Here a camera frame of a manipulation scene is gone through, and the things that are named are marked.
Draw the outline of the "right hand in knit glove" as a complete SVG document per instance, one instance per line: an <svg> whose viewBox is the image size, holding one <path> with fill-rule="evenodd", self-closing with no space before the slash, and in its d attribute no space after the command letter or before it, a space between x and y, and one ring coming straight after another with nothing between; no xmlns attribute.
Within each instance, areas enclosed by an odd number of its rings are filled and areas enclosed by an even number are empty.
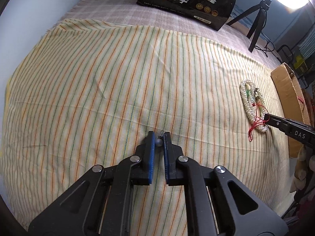
<svg viewBox="0 0 315 236"><path fill-rule="evenodd" d="M296 160L294 177L290 186L290 193L297 190L303 190L307 187L307 176L314 172L314 154L313 151L307 147L301 147Z"/></svg>

